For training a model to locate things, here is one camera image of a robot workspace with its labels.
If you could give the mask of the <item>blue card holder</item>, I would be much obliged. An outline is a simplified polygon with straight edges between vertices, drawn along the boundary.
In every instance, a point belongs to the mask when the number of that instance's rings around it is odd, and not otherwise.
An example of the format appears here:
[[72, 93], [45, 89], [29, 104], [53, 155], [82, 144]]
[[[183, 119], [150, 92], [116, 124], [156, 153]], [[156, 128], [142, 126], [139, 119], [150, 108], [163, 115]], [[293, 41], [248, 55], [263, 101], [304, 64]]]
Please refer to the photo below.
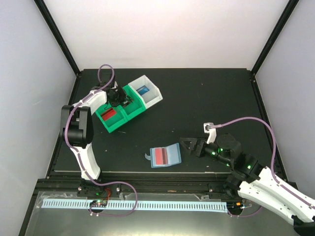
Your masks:
[[179, 143], [167, 147], [150, 148], [150, 153], [145, 153], [145, 158], [150, 161], [151, 168], [164, 168], [181, 164], [182, 158]]

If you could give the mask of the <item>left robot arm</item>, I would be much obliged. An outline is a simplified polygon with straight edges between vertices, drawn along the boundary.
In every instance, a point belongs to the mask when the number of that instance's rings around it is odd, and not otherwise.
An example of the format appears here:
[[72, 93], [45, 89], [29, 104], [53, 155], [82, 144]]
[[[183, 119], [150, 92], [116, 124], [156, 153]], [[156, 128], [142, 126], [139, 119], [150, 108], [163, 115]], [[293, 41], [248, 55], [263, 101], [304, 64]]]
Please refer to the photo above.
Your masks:
[[94, 127], [92, 115], [102, 105], [121, 105], [126, 101], [126, 92], [121, 86], [93, 89], [73, 105], [64, 105], [61, 110], [60, 138], [74, 154], [81, 178], [90, 180], [88, 190], [94, 196], [101, 196], [106, 189], [99, 180], [101, 169], [93, 152]]

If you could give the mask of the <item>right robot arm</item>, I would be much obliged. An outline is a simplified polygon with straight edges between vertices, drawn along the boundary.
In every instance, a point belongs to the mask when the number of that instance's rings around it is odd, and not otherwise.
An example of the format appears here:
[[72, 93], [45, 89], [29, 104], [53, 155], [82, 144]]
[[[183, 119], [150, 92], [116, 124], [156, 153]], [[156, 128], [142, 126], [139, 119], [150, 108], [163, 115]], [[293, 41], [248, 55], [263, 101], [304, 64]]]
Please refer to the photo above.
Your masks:
[[291, 224], [300, 236], [315, 234], [315, 201], [272, 174], [230, 134], [209, 143], [205, 138], [181, 138], [180, 144], [192, 156], [209, 157], [231, 171], [223, 187], [229, 198], [251, 200]]

